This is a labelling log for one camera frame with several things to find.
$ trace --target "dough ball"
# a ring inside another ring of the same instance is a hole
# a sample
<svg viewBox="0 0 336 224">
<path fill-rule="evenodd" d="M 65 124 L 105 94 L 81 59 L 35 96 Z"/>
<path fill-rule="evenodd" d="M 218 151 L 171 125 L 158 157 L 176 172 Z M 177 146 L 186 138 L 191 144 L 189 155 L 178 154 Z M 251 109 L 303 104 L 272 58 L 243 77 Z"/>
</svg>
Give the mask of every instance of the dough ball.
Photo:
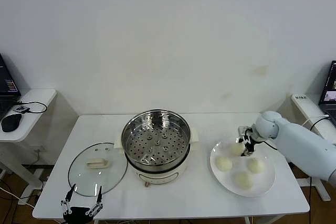
<svg viewBox="0 0 336 224">
<path fill-rule="evenodd" d="M 234 143 L 231 145 L 231 150 L 234 155 L 241 156 L 245 150 L 245 145 L 244 143 Z"/>
<path fill-rule="evenodd" d="M 246 190 L 253 186 L 253 179 L 248 172 L 240 172 L 236 175 L 235 183 L 239 188 Z"/>
<path fill-rule="evenodd" d="M 222 172 L 227 172 L 232 169 L 232 161 L 228 157 L 221 156 L 216 158 L 216 165 Z"/>
<path fill-rule="evenodd" d="M 262 173 L 265 170 L 265 163 L 260 158 L 251 158 L 247 167 L 252 173 Z"/>
</svg>

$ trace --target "black mouse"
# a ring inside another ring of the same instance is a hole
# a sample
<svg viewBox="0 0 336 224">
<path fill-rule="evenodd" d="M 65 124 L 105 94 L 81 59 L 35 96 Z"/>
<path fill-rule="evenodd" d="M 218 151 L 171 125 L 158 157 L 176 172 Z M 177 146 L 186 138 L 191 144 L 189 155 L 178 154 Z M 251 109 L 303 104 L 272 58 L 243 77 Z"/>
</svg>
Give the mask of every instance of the black mouse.
<svg viewBox="0 0 336 224">
<path fill-rule="evenodd" d="M 19 127 L 20 120 L 22 118 L 21 114 L 14 114 L 6 116 L 1 121 L 1 128 L 4 132 L 11 132 Z"/>
</svg>

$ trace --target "pot handle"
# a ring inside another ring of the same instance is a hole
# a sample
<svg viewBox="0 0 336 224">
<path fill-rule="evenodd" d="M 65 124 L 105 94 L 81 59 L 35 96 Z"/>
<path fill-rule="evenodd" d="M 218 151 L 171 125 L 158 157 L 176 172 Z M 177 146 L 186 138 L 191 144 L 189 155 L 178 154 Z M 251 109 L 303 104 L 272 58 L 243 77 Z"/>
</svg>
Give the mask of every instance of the pot handle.
<svg viewBox="0 0 336 224">
<path fill-rule="evenodd" d="M 121 142 L 121 134 L 118 134 L 117 139 L 114 142 L 114 149 L 119 149 L 119 153 L 123 153 L 124 149 Z"/>
<path fill-rule="evenodd" d="M 197 128 L 191 128 L 191 137 L 190 137 L 190 151 L 199 151 L 199 138 Z"/>
</svg>

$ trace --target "white plate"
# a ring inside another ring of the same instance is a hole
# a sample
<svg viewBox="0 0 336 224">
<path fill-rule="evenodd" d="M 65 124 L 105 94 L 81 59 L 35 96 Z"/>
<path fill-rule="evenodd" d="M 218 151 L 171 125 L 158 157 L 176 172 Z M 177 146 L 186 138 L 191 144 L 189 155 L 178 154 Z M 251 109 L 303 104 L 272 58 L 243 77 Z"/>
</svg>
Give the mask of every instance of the white plate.
<svg viewBox="0 0 336 224">
<path fill-rule="evenodd" d="M 263 153 L 260 146 L 256 145 L 256 151 L 250 157 L 239 157 L 235 156 L 231 151 L 231 144 L 234 144 L 234 140 L 228 140 L 219 142 L 211 150 L 210 155 L 210 165 L 211 169 L 218 179 L 218 181 L 228 190 L 235 194 L 246 196 L 246 197 L 256 197 L 268 192 L 275 181 L 276 174 L 275 168 L 272 161 Z M 216 158 L 219 156 L 226 156 L 232 160 L 233 168 L 230 171 L 222 172 L 217 168 Z M 261 174 L 253 174 L 247 168 L 248 160 L 258 157 L 265 163 L 265 170 Z M 248 172 L 253 178 L 253 186 L 250 189 L 243 190 L 236 186 L 235 175 L 239 172 Z"/>
</svg>

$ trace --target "white robotic arm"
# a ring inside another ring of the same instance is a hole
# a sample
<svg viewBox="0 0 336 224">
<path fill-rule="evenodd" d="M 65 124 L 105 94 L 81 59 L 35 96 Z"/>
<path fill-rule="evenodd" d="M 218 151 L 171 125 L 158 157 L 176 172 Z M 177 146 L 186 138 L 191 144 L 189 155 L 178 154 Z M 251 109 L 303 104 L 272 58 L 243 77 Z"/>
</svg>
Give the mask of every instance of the white robotic arm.
<svg viewBox="0 0 336 224">
<path fill-rule="evenodd" d="M 336 187 L 336 146 L 301 125 L 288 122 L 277 112 L 267 111 L 240 134 L 246 145 L 245 155 L 253 152 L 255 144 L 269 139 L 307 175 Z"/>
</svg>

